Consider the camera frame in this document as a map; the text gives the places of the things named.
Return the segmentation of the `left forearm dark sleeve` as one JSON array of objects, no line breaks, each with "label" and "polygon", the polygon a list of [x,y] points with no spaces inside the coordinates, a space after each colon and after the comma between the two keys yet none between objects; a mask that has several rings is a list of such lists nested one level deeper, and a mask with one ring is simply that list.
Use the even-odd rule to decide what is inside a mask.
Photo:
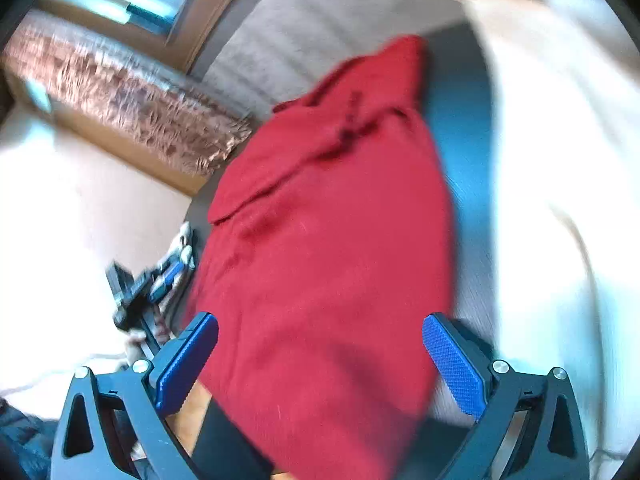
[{"label": "left forearm dark sleeve", "polygon": [[1,478],[47,480],[58,422],[26,415],[1,399]]}]

